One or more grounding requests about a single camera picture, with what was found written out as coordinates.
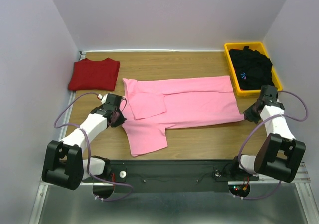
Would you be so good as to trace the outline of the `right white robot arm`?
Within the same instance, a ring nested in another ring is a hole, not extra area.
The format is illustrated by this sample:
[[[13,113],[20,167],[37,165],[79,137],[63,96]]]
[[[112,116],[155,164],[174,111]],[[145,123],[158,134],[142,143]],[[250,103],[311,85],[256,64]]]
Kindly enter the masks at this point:
[[[248,175],[265,175],[276,180],[290,183],[294,180],[302,161],[306,146],[296,140],[290,131],[286,119],[302,122],[285,114],[280,102],[256,101],[244,111],[247,121],[258,123],[257,127],[245,140],[245,144],[253,133],[262,126],[265,127],[267,138],[257,155],[244,155],[241,147],[239,155],[234,158],[234,164],[229,167],[229,173],[234,179],[241,179]]]

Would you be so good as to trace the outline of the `folded red t shirt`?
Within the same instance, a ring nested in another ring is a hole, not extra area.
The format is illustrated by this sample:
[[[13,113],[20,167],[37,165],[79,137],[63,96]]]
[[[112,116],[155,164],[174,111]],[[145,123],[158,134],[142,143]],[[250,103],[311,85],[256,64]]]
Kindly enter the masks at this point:
[[[68,90],[106,90],[114,91],[120,62],[111,58],[92,61],[84,58],[74,63]]]

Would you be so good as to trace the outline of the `pink t shirt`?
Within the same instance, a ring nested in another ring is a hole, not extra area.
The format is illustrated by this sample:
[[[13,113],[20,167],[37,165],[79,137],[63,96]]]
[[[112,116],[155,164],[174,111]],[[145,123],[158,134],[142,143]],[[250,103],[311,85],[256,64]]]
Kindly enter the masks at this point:
[[[166,130],[243,121],[229,76],[123,79],[122,125],[133,157],[167,148]]]

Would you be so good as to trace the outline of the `black t shirts pile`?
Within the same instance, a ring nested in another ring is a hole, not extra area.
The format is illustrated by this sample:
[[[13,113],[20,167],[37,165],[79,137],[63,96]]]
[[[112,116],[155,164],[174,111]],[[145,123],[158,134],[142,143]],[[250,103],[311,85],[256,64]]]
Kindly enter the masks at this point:
[[[235,74],[242,90],[259,90],[263,85],[274,85],[272,81],[272,62],[257,50],[249,46],[230,49],[229,55]]]

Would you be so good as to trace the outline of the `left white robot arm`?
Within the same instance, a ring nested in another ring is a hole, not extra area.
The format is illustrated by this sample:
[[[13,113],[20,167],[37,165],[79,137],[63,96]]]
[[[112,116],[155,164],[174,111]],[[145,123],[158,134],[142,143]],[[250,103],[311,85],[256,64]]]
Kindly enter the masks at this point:
[[[94,108],[86,120],[67,137],[51,141],[46,149],[42,180],[70,190],[94,175],[99,181],[110,178],[108,160],[101,157],[83,159],[90,152],[90,143],[108,127],[121,126],[125,121],[118,104],[102,104]]]

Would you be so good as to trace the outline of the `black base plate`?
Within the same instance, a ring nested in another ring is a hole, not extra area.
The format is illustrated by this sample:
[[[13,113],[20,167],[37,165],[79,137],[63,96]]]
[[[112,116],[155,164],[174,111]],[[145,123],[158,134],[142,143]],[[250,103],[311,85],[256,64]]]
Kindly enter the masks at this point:
[[[229,182],[258,180],[232,160],[112,160],[109,168],[135,193],[228,192]]]

